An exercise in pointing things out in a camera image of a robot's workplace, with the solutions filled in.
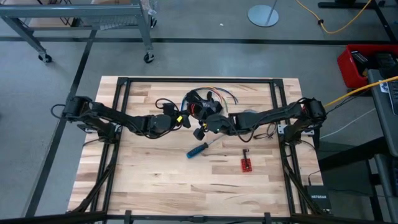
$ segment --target red circuit board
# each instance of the red circuit board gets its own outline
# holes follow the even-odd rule
[[[252,171],[250,159],[248,159],[248,167],[246,167],[246,163],[244,162],[244,159],[241,159],[241,163],[242,163],[243,172],[251,172]]]

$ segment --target metal shelf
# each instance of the metal shelf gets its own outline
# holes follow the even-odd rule
[[[140,0],[131,0],[130,4],[72,5],[70,0],[51,0],[49,3],[51,4],[0,4],[1,18],[39,53],[39,58],[44,62],[51,62],[51,59],[46,59],[50,57],[39,40],[33,36],[33,30],[139,29],[146,50],[144,60],[147,63],[153,61],[153,46],[149,31],[156,24],[156,20],[143,10]],[[58,17],[65,27],[29,27],[19,19],[26,17]]]

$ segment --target wooden table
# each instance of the wooden table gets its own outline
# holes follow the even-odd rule
[[[117,80],[118,77],[102,77],[96,101],[111,107]],[[239,104],[234,105],[233,99],[223,94],[230,113],[272,109],[269,85],[265,84],[137,82],[132,83],[126,113],[133,116],[161,114],[154,105],[158,98],[166,97],[180,106],[188,91],[208,85],[225,88],[238,98]],[[288,103],[302,97],[298,79],[286,78],[284,85]],[[190,129],[182,128],[156,140],[123,130],[109,214],[122,215],[125,210],[132,210],[135,215],[261,217],[264,212],[269,212],[272,217],[290,216],[276,135],[273,139],[249,143],[236,136],[223,137],[200,156],[187,159],[186,153],[201,144],[192,134],[199,127],[198,122],[193,118],[190,121]],[[266,129],[267,125],[264,125],[256,134],[264,133]],[[203,142],[215,137],[215,134],[207,133]],[[96,134],[88,134],[86,141],[96,138]],[[310,137],[303,137],[303,140],[312,143]],[[83,148],[68,209],[78,206],[94,186],[102,147],[103,143],[94,142]],[[308,175],[319,170],[317,155],[308,144],[296,148],[302,182],[306,184]],[[248,157],[253,171],[249,173],[241,170],[243,149],[250,150]],[[313,174],[311,181],[321,185],[320,173]],[[103,192],[98,209],[102,207]],[[293,193],[296,211],[300,211],[294,185]]]

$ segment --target screwdriver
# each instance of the screwdriver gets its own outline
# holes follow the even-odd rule
[[[217,140],[219,140],[220,138],[224,137],[224,134],[222,136],[217,137],[216,139],[210,141],[209,143],[204,143],[194,149],[192,149],[191,151],[189,151],[187,153],[187,157],[188,159],[193,158],[194,156],[196,156],[197,154],[201,153],[203,150],[207,149],[209,147],[209,145]]]

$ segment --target caster wheel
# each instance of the caster wheel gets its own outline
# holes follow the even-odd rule
[[[150,19],[150,28],[154,28],[156,26],[157,19],[151,17]]]
[[[149,57],[149,54],[147,53],[144,56],[145,63],[151,63],[154,59],[155,59],[155,55],[152,55],[151,57]]]
[[[45,55],[45,58],[39,55],[39,60],[41,60],[44,63],[50,63],[52,62],[52,57],[49,55]]]

